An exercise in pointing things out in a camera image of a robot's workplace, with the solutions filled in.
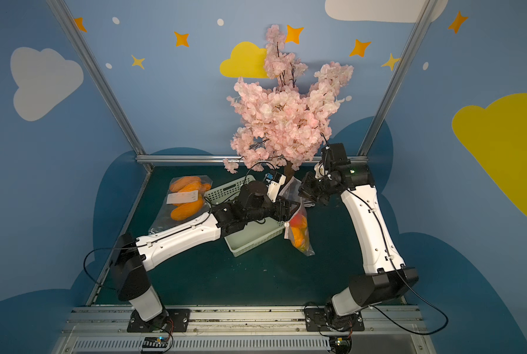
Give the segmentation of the clear blue-zip bag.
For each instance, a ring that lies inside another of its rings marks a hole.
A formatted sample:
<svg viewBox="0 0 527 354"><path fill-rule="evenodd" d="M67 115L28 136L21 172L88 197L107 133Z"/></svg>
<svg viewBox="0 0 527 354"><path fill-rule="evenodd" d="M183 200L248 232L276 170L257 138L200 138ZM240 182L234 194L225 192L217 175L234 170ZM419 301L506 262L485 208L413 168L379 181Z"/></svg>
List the clear blue-zip bag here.
<svg viewBox="0 0 527 354"><path fill-rule="evenodd" d="M213 186L213 181L208 176L198 176L198 177L201 178L201 183L203 184L210 183ZM182 177L173 178L170 181L170 185L172 182L175 182L179 178L182 178ZM164 201L157 214L157 217L155 221L152 223L151 227L149 228L148 233L152 235L152 234L163 232L173 227L182 225L188 221L192 221L194 218L198 218L198 216L200 216L202 213L207 212L209 210L209 203L205 201L204 195L201 195L197 191L192 191L192 192L187 192L187 193L171 193L170 186L169 186L167 190L167 195L165 196ZM174 209L176 209L179 205L197 201L199 197L201 197L204 200L204 207L196 215L188 219L185 219L184 221L174 221L171 219L170 217L171 212Z"/></svg>

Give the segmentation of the clear pink-dotted zip bag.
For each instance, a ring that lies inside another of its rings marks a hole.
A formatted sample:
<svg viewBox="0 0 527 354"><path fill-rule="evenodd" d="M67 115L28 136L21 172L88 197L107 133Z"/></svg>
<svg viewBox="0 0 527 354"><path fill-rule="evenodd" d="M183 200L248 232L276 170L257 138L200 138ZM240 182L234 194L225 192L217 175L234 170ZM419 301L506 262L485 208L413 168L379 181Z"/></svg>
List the clear pink-dotted zip bag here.
<svg viewBox="0 0 527 354"><path fill-rule="evenodd" d="M305 199L299 195L301 185L300 180L292 178L280 192L280 196L291 202L292 207L295 207L294 214L284 224L284 238L289 240L295 249L310 257L315 253L310 243Z"/></svg>

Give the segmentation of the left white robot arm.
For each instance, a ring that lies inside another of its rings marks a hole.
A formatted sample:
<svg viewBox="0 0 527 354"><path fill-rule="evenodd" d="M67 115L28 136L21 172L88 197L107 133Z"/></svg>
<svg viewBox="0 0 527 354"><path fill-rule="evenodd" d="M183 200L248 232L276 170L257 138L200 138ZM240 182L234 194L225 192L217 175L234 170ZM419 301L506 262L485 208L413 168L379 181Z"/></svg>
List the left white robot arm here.
<svg viewBox="0 0 527 354"><path fill-rule="evenodd" d="M200 218L138 239L129 233L118 237L111 274L118 300L133 306L129 333L171 332L170 313L149 280L150 270L195 246L239 232L250 222L291 220L301 203L282 196L272 199L269 189L262 181L251 181L231 202L211 206Z"/></svg>

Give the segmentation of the red mango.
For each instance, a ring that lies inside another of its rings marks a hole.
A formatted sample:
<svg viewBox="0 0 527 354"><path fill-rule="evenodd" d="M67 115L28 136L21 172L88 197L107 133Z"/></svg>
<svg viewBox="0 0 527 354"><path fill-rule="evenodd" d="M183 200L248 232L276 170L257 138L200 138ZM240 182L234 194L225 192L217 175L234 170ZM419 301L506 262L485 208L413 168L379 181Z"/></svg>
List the red mango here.
<svg viewBox="0 0 527 354"><path fill-rule="evenodd" d="M293 216L289 222L291 227L304 229L308 227L307 216L304 211L300 211Z"/></svg>

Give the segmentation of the orange yellow mango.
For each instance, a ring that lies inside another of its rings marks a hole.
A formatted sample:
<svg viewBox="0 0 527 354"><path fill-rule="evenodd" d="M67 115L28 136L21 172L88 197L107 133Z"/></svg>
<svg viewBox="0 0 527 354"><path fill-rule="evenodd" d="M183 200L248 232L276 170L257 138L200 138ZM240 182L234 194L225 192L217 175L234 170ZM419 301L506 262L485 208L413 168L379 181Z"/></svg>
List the orange yellow mango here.
<svg viewBox="0 0 527 354"><path fill-rule="evenodd" d="M302 253L310 252L309 228L292 227L292 245Z"/></svg>

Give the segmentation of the white perforated plastic basket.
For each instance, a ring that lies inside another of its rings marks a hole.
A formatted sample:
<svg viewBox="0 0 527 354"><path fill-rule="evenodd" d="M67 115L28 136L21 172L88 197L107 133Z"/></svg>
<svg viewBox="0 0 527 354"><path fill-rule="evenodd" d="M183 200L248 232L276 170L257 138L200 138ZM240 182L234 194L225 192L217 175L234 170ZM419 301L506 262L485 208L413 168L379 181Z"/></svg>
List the white perforated plastic basket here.
<svg viewBox="0 0 527 354"><path fill-rule="evenodd" d="M203 230L207 227L213 228L216 231L217 237L225 240L229 250L236 257L272 240L272 238L278 236L284 230L285 222L275 221L272 218L265 218L260 221L249 222L243 230L226 237L221 237L221 231L216 226L216 218L212 214L213 207L221 203L235 200L240 193L241 187L247 185L251 181L257 180L255 180L254 176L248 175L209 192L207 200L210 204L210 212L201 224Z"/></svg>

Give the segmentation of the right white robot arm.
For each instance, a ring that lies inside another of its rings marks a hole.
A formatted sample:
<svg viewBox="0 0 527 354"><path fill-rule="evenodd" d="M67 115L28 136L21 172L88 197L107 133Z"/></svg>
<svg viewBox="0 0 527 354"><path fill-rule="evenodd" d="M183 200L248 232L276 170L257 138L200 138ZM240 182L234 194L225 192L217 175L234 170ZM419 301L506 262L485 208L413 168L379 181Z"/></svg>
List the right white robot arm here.
<svg viewBox="0 0 527 354"><path fill-rule="evenodd" d="M418 272L406 265L390 237L370 168L350 161L343 144L322 148L320 162L314 172L306 174L299 192L322 204L331 196L340 196L362 252L363 274L352 277L349 286L325 306L330 328L348 330L363 308L398 299L418 282Z"/></svg>

